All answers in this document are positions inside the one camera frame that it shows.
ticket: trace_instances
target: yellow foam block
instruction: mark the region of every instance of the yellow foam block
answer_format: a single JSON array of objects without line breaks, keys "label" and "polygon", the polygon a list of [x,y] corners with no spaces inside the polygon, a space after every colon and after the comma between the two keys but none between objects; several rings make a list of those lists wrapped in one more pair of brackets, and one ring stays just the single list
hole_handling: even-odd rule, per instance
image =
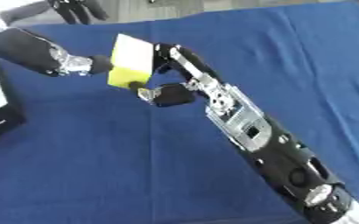
[{"label": "yellow foam block", "polygon": [[109,73],[109,85],[129,88],[133,81],[146,84],[152,75],[153,44],[119,34],[111,63],[114,68]]}]

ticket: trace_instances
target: robotic hand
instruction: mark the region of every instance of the robotic hand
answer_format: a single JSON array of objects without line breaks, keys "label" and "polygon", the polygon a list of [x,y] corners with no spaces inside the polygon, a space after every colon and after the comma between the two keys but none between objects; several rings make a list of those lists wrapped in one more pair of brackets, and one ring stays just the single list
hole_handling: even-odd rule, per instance
[{"label": "robotic hand", "polygon": [[74,15],[82,24],[89,25],[91,23],[91,19],[88,16],[85,8],[89,10],[93,17],[99,20],[106,20],[109,18],[109,15],[102,9],[101,5],[96,0],[47,1],[64,18],[64,20],[71,25],[77,23]]},{"label": "robotic hand", "polygon": [[104,56],[74,56],[48,38],[25,29],[9,27],[15,20],[39,14],[48,8],[47,3],[32,3],[0,12],[0,58],[53,77],[71,73],[98,74],[111,70],[111,62]]},{"label": "robotic hand", "polygon": [[207,117],[293,209],[314,224],[359,224],[359,203],[300,140],[281,128],[237,87],[179,45],[154,46],[154,70],[178,70],[186,82],[147,89],[132,82],[142,100],[169,107],[208,100]]}]

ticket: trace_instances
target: blue tablecloth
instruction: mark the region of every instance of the blue tablecloth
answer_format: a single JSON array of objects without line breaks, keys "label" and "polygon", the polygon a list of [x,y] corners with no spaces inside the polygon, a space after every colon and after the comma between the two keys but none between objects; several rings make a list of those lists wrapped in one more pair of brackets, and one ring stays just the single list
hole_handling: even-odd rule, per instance
[{"label": "blue tablecloth", "polygon": [[[80,55],[109,56],[119,32],[193,49],[359,199],[359,5],[32,30]],[[153,108],[107,86],[105,74],[48,78],[1,64],[28,123],[0,138],[0,223],[304,223],[205,117],[202,100]]]}]

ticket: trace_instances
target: robotic fingertip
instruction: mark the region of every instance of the robotic fingertip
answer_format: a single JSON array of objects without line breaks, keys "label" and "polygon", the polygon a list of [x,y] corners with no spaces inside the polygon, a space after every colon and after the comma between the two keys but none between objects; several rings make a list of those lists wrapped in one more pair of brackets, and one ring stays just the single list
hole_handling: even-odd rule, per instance
[{"label": "robotic fingertip", "polygon": [[106,56],[96,55],[89,58],[93,60],[91,70],[89,71],[90,74],[106,73],[114,67],[110,59]]}]

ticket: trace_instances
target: table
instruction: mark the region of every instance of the table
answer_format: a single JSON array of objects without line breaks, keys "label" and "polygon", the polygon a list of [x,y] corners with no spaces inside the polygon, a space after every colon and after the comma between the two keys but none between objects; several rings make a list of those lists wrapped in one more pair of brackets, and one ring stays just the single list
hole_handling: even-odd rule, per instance
[{"label": "table", "polygon": [[[301,138],[359,199],[359,5],[307,4],[32,30],[80,55],[117,33],[193,49]],[[0,223],[305,223],[236,154],[204,104],[153,108],[105,74],[2,61],[28,123],[0,139]],[[151,85],[176,81],[155,75]]]}]

